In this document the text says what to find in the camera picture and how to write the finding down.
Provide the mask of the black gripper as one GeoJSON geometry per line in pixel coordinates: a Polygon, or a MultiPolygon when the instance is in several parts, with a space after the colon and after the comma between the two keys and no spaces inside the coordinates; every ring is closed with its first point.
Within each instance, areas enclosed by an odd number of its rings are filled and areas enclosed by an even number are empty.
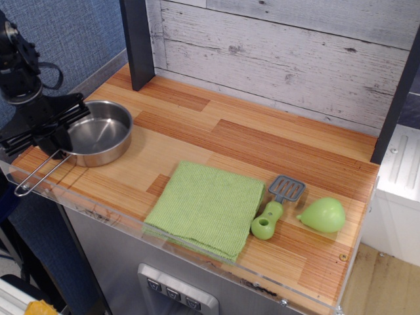
{"type": "Polygon", "coordinates": [[[90,114],[81,93],[40,96],[18,107],[1,129],[1,147],[8,156],[38,146],[53,159],[73,150],[68,129],[90,114]]]}

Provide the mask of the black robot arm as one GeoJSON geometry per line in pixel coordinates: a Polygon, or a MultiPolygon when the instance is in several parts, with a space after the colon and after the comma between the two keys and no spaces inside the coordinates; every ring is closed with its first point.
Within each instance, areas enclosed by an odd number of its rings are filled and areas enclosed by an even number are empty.
{"type": "Polygon", "coordinates": [[[35,45],[1,15],[1,96],[15,108],[1,128],[1,147],[8,156],[38,146],[47,155],[62,159],[73,150],[70,125],[90,111],[81,93],[44,95],[48,86],[40,78],[40,69],[56,67],[40,62],[35,45]]]}

